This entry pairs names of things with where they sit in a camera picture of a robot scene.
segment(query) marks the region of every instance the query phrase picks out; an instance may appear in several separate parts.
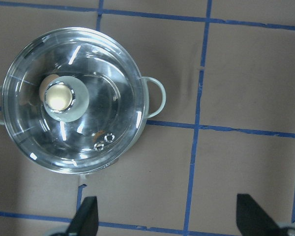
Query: pot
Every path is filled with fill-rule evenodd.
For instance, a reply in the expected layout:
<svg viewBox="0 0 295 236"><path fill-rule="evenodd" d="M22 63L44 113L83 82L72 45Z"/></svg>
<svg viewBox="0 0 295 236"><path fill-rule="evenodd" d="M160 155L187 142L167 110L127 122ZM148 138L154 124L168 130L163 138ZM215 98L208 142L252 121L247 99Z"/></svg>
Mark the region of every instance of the pot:
<svg viewBox="0 0 295 236"><path fill-rule="evenodd" d="M162 93L151 114L148 82ZM0 93L0 124L18 148L66 174L114 163L166 102L163 85L142 77L120 44L86 28L57 29L31 42L13 61Z"/></svg>

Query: floor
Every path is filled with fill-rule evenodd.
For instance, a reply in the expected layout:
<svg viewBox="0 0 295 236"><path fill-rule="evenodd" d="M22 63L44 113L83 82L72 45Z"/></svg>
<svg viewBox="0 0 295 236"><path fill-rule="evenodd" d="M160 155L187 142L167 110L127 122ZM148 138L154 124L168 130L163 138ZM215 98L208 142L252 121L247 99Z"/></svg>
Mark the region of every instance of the floor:
<svg viewBox="0 0 295 236"><path fill-rule="evenodd" d="M237 193L295 223L295 1L0 0L0 85L29 42L72 26L124 46L166 107L87 176L32 163L0 126L0 236L66 226L94 195L99 236L237 236Z"/></svg>

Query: pot lid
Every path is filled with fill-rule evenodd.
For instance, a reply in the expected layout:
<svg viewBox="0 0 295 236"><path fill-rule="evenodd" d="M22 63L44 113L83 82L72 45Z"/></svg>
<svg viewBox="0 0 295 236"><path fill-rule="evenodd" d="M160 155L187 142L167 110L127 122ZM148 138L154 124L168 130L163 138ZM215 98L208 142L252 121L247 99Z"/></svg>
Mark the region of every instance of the pot lid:
<svg viewBox="0 0 295 236"><path fill-rule="evenodd" d="M12 63L2 90L6 128L38 164L86 173L120 156L145 114L141 75L110 37L85 28L47 33Z"/></svg>

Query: cooking pot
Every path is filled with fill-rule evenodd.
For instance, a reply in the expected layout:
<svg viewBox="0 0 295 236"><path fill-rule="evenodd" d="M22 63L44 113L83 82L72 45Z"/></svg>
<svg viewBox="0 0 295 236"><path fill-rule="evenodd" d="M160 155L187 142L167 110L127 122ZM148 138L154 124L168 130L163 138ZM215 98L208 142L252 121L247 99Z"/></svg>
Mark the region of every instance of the cooking pot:
<svg viewBox="0 0 295 236"><path fill-rule="evenodd" d="M148 82L162 94L151 114ZM31 42L13 61L0 93L0 124L18 148L67 174L114 163L166 102L163 85L142 77L120 44L86 28L57 29Z"/></svg>

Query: lid knob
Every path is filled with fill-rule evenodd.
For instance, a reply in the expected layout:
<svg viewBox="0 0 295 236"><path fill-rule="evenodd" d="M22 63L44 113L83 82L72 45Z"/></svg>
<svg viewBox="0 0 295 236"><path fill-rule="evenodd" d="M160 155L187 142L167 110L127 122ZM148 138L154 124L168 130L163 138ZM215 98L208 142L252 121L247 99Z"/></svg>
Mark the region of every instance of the lid knob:
<svg viewBox="0 0 295 236"><path fill-rule="evenodd" d="M68 86L64 84L55 84L47 89L45 99L47 105L51 109L63 111L71 105L73 94Z"/></svg>
<svg viewBox="0 0 295 236"><path fill-rule="evenodd" d="M49 83L58 78L59 75L56 75L56 74L52 74L52 75L49 75L47 76L40 84L39 86L39 98L40 100L43 102L44 101L44 96L45 96L45 91L46 91L46 88L48 87Z"/></svg>

